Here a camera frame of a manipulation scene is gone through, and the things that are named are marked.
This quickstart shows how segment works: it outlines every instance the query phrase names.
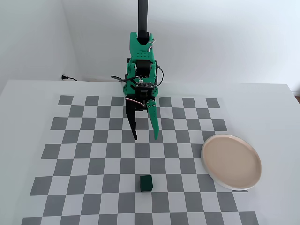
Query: white table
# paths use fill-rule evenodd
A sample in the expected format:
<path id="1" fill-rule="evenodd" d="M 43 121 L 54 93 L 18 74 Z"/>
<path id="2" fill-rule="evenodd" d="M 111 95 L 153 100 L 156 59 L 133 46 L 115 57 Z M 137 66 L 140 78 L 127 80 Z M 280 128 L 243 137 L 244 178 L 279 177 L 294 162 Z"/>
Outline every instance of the white table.
<path id="1" fill-rule="evenodd" d="M 163 83 L 160 96 L 222 97 L 235 133 L 262 161 L 249 190 L 260 225 L 300 224 L 300 105 L 283 84 Z M 12 223 L 57 94 L 123 95 L 116 82 L 9 81 L 0 97 L 0 224 Z"/>

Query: checkerboard mat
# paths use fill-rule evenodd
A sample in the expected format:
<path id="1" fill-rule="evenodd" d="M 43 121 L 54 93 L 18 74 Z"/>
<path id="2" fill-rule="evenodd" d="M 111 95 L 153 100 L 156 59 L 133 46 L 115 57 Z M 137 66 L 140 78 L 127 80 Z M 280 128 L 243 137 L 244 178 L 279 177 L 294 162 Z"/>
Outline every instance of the checkerboard mat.
<path id="1" fill-rule="evenodd" d="M 160 133 L 124 97 L 61 96 L 40 151 L 22 225 L 257 225 L 247 191 L 215 183 L 204 141 L 228 133 L 217 98 L 158 97 Z M 152 192 L 139 178 L 151 174 Z"/>

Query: green cube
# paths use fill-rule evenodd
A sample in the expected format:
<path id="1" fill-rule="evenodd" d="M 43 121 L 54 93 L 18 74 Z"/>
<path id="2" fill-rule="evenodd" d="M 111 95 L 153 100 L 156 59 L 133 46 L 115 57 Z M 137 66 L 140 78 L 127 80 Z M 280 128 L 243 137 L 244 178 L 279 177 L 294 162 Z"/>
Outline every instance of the green cube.
<path id="1" fill-rule="evenodd" d="M 140 176 L 140 186 L 141 186 L 141 192 L 152 191 L 153 189 L 152 176 L 151 175 Z"/>

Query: white wall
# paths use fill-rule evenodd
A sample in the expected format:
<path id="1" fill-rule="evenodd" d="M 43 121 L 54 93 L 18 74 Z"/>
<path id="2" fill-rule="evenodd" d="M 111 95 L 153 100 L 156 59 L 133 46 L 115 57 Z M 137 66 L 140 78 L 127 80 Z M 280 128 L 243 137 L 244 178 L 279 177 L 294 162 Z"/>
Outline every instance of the white wall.
<path id="1" fill-rule="evenodd" d="M 61 0 L 0 1 L 0 93 L 8 79 L 80 73 Z"/>
<path id="2" fill-rule="evenodd" d="M 63 0 L 84 77 L 123 76 L 137 0 Z M 149 0 L 165 80 L 300 89 L 300 1 Z"/>

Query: beige plate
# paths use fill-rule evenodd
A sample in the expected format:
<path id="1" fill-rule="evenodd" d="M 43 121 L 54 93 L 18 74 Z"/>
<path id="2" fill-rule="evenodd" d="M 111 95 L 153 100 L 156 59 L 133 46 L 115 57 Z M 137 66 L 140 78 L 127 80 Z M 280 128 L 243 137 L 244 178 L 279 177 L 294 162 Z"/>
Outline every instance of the beige plate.
<path id="1" fill-rule="evenodd" d="M 201 160 L 215 182 L 232 190 L 253 187 L 262 173 L 255 149 L 232 135 L 215 135 L 207 139 L 202 147 Z"/>

